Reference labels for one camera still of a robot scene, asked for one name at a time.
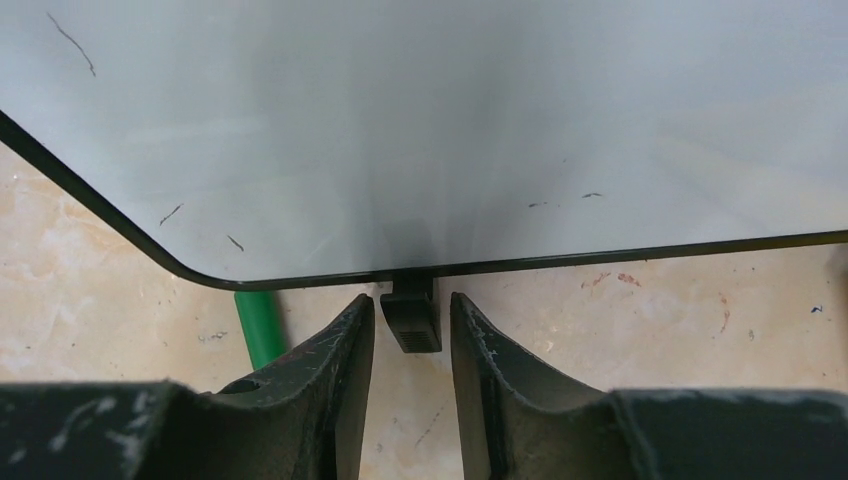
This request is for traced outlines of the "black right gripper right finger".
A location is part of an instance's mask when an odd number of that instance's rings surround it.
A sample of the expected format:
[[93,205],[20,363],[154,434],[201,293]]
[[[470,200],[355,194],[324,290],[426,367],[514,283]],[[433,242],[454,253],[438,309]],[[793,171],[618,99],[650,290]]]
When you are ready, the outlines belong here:
[[827,390],[602,391],[450,302],[468,479],[843,479],[847,398]]

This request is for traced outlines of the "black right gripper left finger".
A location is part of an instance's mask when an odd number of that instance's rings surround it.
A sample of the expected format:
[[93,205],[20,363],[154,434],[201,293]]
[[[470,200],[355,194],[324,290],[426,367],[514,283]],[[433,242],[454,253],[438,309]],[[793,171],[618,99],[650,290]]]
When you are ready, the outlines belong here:
[[216,393],[171,380],[5,383],[5,479],[356,479],[375,308]]

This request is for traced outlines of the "green whiteboard marker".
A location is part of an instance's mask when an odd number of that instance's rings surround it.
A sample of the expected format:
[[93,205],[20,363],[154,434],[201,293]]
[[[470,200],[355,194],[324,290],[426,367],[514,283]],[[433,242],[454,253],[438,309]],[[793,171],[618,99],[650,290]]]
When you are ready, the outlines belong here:
[[287,339],[275,292],[235,292],[234,301],[254,370],[265,367],[287,352]]

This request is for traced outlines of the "black framed whiteboard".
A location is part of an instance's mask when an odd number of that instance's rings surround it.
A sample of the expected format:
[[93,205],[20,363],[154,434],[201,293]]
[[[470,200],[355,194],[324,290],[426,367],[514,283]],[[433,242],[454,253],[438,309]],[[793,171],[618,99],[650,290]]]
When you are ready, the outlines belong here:
[[5,1],[1,139],[228,289],[847,238],[843,1]]

